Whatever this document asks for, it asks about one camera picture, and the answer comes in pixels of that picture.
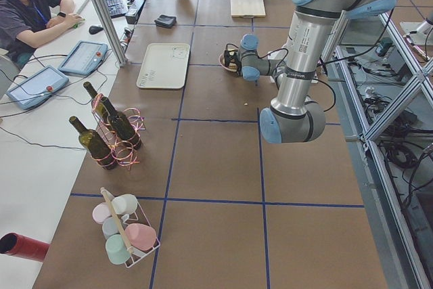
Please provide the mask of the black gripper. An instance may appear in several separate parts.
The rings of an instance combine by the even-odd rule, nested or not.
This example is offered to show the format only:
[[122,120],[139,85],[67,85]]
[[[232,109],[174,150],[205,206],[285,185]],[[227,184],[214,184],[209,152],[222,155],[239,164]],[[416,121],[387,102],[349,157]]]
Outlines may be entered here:
[[241,63],[237,56],[238,50],[225,50],[223,53],[223,67],[228,70],[239,70]]

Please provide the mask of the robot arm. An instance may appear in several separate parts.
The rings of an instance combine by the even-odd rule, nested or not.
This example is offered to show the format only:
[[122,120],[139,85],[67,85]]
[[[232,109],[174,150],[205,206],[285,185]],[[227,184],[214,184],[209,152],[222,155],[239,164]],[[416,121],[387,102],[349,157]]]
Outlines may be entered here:
[[318,138],[325,128],[323,108],[309,97],[311,81],[335,21],[365,18],[388,12],[397,0],[292,0],[296,9],[282,59],[258,55],[258,38],[243,36],[238,49],[225,50],[225,66],[236,65],[237,73],[247,81],[272,76],[278,94],[260,113],[260,129],[269,143],[308,142]]

